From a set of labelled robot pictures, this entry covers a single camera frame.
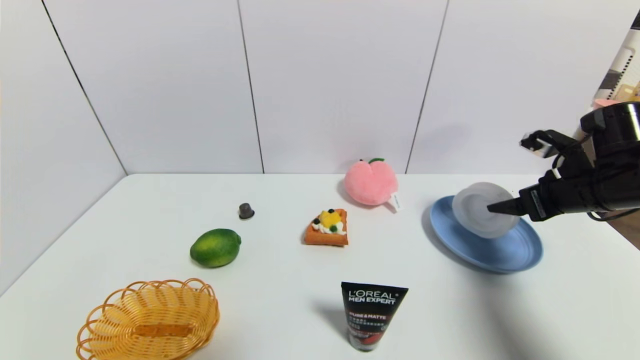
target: lime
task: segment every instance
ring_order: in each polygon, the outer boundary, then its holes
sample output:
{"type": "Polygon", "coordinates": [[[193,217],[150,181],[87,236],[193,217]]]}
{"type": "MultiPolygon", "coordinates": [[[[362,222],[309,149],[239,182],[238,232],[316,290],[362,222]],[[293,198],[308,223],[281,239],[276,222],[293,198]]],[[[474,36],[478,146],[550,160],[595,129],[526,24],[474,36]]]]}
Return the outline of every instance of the lime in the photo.
{"type": "Polygon", "coordinates": [[[225,266],[240,252],[240,235],[229,229],[213,229],[202,234],[191,246],[191,259],[207,268],[225,266]]]}

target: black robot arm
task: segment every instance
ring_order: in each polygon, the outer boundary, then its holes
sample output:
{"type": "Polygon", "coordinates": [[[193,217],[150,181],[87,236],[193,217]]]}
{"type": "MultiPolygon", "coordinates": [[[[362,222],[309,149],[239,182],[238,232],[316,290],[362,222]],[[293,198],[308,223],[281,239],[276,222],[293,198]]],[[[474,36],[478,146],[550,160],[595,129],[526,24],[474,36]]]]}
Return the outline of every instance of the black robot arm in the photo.
{"type": "Polygon", "coordinates": [[[554,130],[536,131],[520,145],[556,155],[554,168],[538,184],[519,191],[519,198],[487,206],[493,213],[529,215],[544,221],[564,213],[640,208],[640,102],[623,102],[583,116],[581,140],[554,130]],[[595,161],[582,143],[593,141],[595,161]]]}

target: panel seam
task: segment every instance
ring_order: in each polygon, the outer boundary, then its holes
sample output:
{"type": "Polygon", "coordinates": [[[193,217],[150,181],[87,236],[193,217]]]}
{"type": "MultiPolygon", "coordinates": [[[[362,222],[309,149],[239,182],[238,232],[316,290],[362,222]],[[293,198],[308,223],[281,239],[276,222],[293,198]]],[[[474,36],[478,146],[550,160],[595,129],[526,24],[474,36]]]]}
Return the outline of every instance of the panel seam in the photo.
{"type": "Polygon", "coordinates": [[[262,144],[260,142],[260,130],[258,129],[258,115],[255,111],[255,100],[253,99],[253,83],[251,82],[251,70],[249,69],[249,55],[246,51],[246,40],[244,39],[244,24],[242,21],[242,10],[240,9],[240,0],[236,0],[238,5],[238,17],[240,18],[240,32],[242,33],[242,45],[244,47],[244,60],[246,62],[246,73],[249,77],[249,91],[251,92],[251,105],[253,106],[253,119],[255,121],[255,134],[258,136],[258,151],[260,152],[260,164],[262,165],[262,173],[264,172],[264,158],[262,157],[262,144]]]}
{"type": "Polygon", "coordinates": [[[49,22],[51,23],[51,27],[53,28],[53,32],[56,34],[56,37],[58,38],[58,42],[60,43],[60,47],[62,47],[62,51],[65,53],[65,57],[67,58],[67,62],[69,63],[69,66],[71,67],[71,71],[73,71],[73,73],[74,73],[74,75],[76,77],[76,80],[78,82],[78,85],[80,85],[80,89],[82,90],[82,93],[84,94],[84,98],[86,99],[86,102],[89,104],[89,107],[91,108],[91,111],[93,112],[93,116],[95,116],[95,120],[98,122],[98,125],[100,126],[100,129],[102,130],[102,133],[104,134],[104,137],[107,139],[107,143],[109,143],[109,146],[111,147],[111,150],[113,151],[113,154],[116,156],[116,159],[118,160],[118,163],[120,164],[120,167],[122,167],[122,171],[124,171],[125,176],[128,176],[129,173],[127,172],[127,169],[122,164],[122,160],[118,156],[118,153],[116,152],[116,149],[113,147],[113,143],[111,142],[111,139],[109,139],[109,135],[107,135],[107,132],[104,129],[104,126],[102,125],[102,122],[100,121],[100,118],[98,117],[98,114],[95,112],[95,108],[93,107],[93,104],[91,103],[91,100],[89,100],[89,97],[87,96],[86,91],[84,90],[84,86],[82,85],[82,82],[80,81],[80,77],[78,77],[78,74],[76,72],[76,68],[74,68],[74,64],[71,63],[71,59],[69,58],[69,54],[67,53],[67,50],[65,49],[65,46],[62,44],[62,39],[60,38],[60,34],[58,34],[58,30],[56,29],[56,26],[53,24],[53,19],[51,18],[51,14],[49,13],[49,9],[47,9],[47,5],[44,3],[44,0],[41,0],[41,2],[42,2],[42,6],[44,7],[44,11],[47,13],[47,17],[49,18],[49,22]]]}
{"type": "Polygon", "coordinates": [[[449,1],[447,0],[447,4],[444,8],[444,14],[442,15],[442,23],[440,24],[440,32],[438,34],[438,41],[436,42],[436,49],[433,51],[433,60],[431,61],[431,68],[429,69],[429,77],[427,78],[427,85],[424,88],[424,97],[422,98],[422,105],[420,105],[420,112],[418,113],[418,121],[415,125],[415,132],[413,133],[413,141],[411,142],[411,150],[409,150],[409,158],[406,161],[406,168],[404,173],[407,174],[409,171],[409,164],[411,163],[411,155],[413,155],[413,147],[415,146],[415,139],[418,136],[418,128],[420,127],[420,120],[422,118],[422,111],[424,110],[424,103],[427,99],[427,91],[429,90],[429,84],[431,82],[431,75],[433,74],[433,67],[436,63],[436,57],[438,56],[438,48],[440,47],[440,39],[442,38],[442,30],[444,29],[444,22],[447,18],[447,10],[449,10],[449,1]]]}

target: cable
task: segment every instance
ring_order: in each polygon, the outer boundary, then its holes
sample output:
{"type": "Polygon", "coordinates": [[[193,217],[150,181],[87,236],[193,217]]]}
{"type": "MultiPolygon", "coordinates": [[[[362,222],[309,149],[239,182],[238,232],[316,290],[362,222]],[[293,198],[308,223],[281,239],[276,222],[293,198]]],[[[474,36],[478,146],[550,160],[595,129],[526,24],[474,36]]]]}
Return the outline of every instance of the cable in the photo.
{"type": "Polygon", "coordinates": [[[605,221],[611,221],[611,220],[617,220],[619,218],[623,218],[623,217],[625,217],[627,215],[631,215],[631,214],[635,213],[638,210],[640,210],[640,208],[631,209],[631,210],[625,211],[624,213],[620,213],[620,214],[617,214],[617,215],[613,215],[612,217],[606,217],[606,218],[597,218],[596,216],[594,216],[593,211],[592,211],[590,213],[587,213],[587,216],[589,218],[591,218],[592,220],[596,220],[596,221],[599,221],[599,222],[605,222],[605,221]]]}
{"type": "Polygon", "coordinates": [[[584,138],[582,138],[582,140],[575,142],[567,147],[564,148],[564,150],[562,150],[561,152],[558,152],[558,155],[556,156],[556,158],[554,159],[554,163],[553,165],[551,165],[551,169],[555,169],[557,168],[558,165],[558,161],[560,160],[560,156],[563,156],[564,154],[566,154],[569,150],[572,150],[574,147],[576,146],[581,146],[582,144],[584,144],[585,142],[587,142],[587,140],[589,140],[591,138],[591,136],[593,136],[593,133],[588,133],[587,135],[584,136],[584,138]]]}

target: orange wicker basket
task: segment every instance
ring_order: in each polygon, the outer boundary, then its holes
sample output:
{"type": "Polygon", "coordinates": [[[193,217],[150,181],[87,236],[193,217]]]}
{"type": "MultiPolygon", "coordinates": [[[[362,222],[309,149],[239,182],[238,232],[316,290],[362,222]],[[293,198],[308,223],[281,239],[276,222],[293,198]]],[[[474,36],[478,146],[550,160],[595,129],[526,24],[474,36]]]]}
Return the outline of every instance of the orange wicker basket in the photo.
{"type": "Polygon", "coordinates": [[[199,279],[138,281],[96,307],[77,336],[82,360],[179,360],[206,345],[220,319],[199,279]]]}

